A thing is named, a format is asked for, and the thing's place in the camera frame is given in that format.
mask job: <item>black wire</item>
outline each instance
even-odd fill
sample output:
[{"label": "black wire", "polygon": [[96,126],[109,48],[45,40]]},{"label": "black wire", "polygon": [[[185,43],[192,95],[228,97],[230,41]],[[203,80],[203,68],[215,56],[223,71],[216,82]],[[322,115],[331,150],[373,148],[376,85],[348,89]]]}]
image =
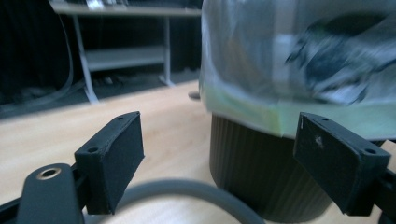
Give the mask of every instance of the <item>black wire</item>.
[{"label": "black wire", "polygon": [[[224,209],[243,224],[263,224],[263,219],[232,194],[191,180],[159,180],[125,190],[118,209],[131,203],[163,195],[184,195],[202,199]],[[97,223],[106,216],[85,216],[85,223]]]}]

